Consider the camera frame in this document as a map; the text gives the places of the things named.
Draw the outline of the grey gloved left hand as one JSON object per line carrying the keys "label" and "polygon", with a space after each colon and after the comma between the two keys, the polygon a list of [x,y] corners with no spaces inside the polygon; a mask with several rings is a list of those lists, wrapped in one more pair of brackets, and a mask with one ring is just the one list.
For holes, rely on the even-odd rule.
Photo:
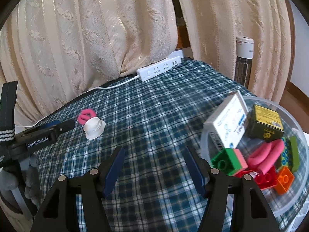
{"label": "grey gloved left hand", "polygon": [[31,200],[32,204],[39,207],[41,199],[40,180],[38,173],[38,159],[34,154],[21,162],[20,177],[16,172],[9,172],[8,169],[1,169],[1,198],[4,203],[14,212],[21,212],[12,190],[25,184],[25,197]]}

